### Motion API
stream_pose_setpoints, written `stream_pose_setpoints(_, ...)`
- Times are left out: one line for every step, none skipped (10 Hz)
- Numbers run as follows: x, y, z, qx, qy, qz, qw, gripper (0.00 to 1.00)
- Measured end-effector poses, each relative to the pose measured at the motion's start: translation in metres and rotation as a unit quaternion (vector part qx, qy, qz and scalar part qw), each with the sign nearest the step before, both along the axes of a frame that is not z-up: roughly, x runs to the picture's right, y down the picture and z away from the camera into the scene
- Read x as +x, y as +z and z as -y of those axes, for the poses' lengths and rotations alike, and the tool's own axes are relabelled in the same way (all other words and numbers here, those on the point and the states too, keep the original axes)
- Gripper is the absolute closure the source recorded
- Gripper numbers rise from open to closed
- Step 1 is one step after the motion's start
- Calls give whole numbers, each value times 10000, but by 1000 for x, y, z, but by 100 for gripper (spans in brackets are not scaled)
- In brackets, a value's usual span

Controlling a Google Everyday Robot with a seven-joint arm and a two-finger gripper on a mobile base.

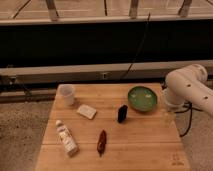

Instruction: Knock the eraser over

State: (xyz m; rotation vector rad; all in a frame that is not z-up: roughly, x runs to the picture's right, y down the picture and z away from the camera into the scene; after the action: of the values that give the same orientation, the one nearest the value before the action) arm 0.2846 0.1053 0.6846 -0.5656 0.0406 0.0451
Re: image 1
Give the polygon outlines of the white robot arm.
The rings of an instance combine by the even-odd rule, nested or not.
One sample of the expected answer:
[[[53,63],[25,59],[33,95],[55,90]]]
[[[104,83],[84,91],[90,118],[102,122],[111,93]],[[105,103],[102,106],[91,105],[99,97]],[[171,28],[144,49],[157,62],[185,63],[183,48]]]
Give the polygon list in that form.
[[[207,77],[206,68],[199,64],[188,65],[166,75],[166,88],[161,96],[166,127],[169,127],[174,121],[175,112],[186,101],[191,102],[213,118],[213,90],[205,85]]]

